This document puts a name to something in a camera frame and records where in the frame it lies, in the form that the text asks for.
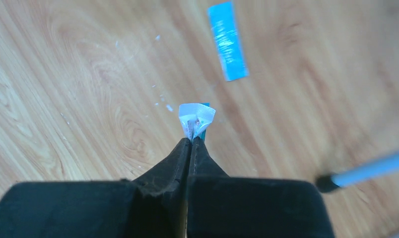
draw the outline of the wood grain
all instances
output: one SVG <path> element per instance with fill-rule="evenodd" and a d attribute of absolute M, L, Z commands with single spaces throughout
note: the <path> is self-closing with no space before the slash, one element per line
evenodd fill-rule
<path fill-rule="evenodd" d="M 399 0 L 235 1 L 251 76 L 233 82 L 216 3 L 0 1 L 0 197 L 136 178 L 183 136 L 188 102 L 216 108 L 206 143 L 231 176 L 313 181 L 399 149 Z M 324 199 L 339 238 L 399 230 L 399 173 Z"/>

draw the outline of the blue tube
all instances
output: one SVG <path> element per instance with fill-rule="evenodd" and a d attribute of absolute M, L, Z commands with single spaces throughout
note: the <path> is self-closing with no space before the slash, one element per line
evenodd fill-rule
<path fill-rule="evenodd" d="M 399 152 L 341 174 L 332 175 L 331 179 L 336 185 L 346 187 L 397 170 L 399 170 Z"/>

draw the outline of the torn wrapper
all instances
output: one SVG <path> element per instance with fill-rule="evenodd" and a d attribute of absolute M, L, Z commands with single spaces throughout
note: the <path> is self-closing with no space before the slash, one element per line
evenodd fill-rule
<path fill-rule="evenodd" d="M 190 141 L 199 136 L 212 123 L 215 109 L 201 103 L 186 103 L 179 106 L 179 120 L 184 134 Z"/>

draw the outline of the blue rectangular packet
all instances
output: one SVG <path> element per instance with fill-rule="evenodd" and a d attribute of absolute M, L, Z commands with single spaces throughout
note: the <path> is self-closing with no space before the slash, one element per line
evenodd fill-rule
<path fill-rule="evenodd" d="M 243 60 L 232 2 L 210 7 L 208 16 L 226 81 L 248 76 L 249 70 Z"/>

